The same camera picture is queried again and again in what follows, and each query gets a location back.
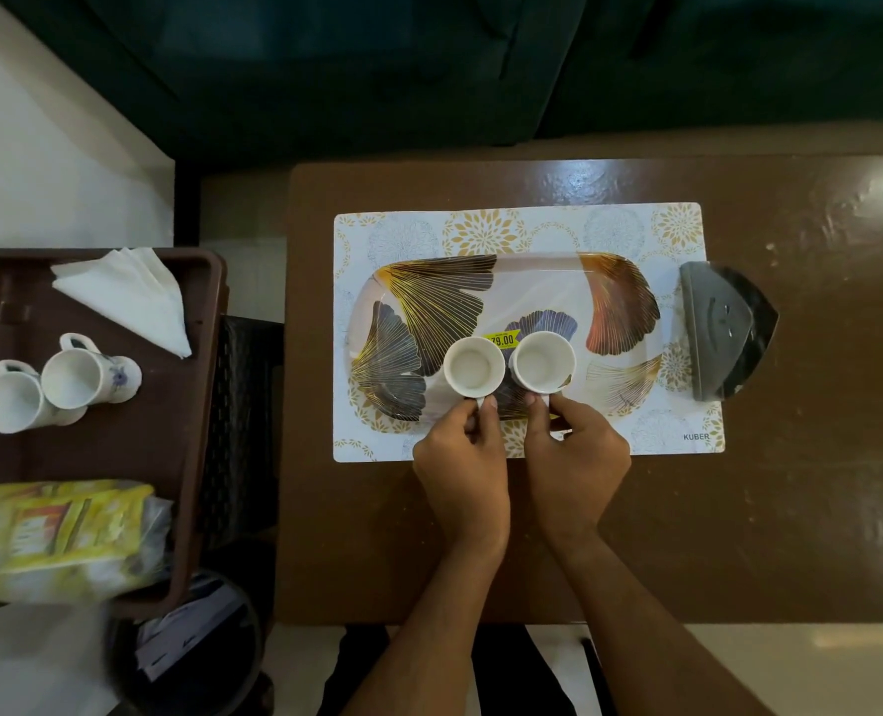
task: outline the white tissue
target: white tissue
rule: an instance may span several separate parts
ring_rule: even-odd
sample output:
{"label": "white tissue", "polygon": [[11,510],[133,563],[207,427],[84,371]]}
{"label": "white tissue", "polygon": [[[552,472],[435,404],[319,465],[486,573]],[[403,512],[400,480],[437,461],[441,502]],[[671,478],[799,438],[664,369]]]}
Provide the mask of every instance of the white tissue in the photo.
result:
{"label": "white tissue", "polygon": [[192,352],[176,278],[151,248],[111,251],[102,259],[51,266],[54,288],[157,347]]}

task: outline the price sticker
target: price sticker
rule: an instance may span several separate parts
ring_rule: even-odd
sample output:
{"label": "price sticker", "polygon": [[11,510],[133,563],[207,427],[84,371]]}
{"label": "price sticker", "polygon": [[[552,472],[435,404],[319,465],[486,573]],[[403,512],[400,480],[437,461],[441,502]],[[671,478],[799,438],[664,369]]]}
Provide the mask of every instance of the price sticker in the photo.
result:
{"label": "price sticker", "polygon": [[485,334],[484,337],[490,342],[494,342],[499,349],[513,349],[518,346],[518,335],[520,329],[514,331],[499,331],[497,334]]}

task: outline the brown plastic tray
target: brown plastic tray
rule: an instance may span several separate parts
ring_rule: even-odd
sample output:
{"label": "brown plastic tray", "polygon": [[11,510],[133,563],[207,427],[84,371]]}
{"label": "brown plastic tray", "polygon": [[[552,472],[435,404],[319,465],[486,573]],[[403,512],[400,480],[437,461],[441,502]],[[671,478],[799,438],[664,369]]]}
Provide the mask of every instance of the brown plastic tray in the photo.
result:
{"label": "brown plastic tray", "polygon": [[180,360],[55,290],[52,264],[87,261],[105,249],[0,249],[0,359],[40,371],[72,331],[101,351],[125,355],[143,370],[137,395],[91,407],[68,427],[0,434],[0,482],[117,478],[146,482],[175,504],[173,576],[112,603],[114,615],[144,619],[185,597],[199,560],[197,491],[209,425],[219,317],[226,311],[226,264],[204,249],[156,249],[183,292],[192,355]]}

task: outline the white ceramic cup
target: white ceramic cup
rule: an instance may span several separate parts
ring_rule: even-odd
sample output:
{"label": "white ceramic cup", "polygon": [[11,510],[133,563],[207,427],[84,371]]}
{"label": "white ceramic cup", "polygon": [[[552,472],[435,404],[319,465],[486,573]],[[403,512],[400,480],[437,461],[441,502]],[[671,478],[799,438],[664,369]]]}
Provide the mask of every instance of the white ceramic cup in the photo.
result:
{"label": "white ceramic cup", "polygon": [[59,408],[125,402],[143,382],[136,361],[102,354],[90,337],[65,334],[61,349],[41,372],[44,396]]}
{"label": "white ceramic cup", "polygon": [[574,347],[553,331],[535,331],[521,339],[507,363],[514,381],[528,391],[548,396],[570,384],[577,366]]}
{"label": "white ceramic cup", "polygon": [[465,337],[445,352],[441,370],[452,389],[481,408],[505,379],[505,355],[485,337]]}
{"label": "white ceramic cup", "polygon": [[41,375],[28,363],[0,360],[0,434],[72,425],[86,413],[87,407],[60,409],[48,402]]}

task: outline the hand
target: hand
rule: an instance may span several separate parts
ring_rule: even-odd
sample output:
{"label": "hand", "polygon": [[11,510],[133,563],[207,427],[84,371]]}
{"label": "hand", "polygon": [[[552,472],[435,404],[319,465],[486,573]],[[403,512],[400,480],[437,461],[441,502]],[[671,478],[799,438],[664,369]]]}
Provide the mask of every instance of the hand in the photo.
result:
{"label": "hand", "polygon": [[553,394],[551,405],[573,428],[558,442],[541,397],[529,394],[526,402],[531,499],[548,545],[560,553],[597,536],[597,521],[630,469],[630,445],[590,405]]}
{"label": "hand", "polygon": [[475,401],[466,399],[435,422],[415,445],[415,474],[449,545],[500,562],[511,527],[505,441],[494,397],[486,397],[478,412],[477,435],[465,433],[475,410]]}

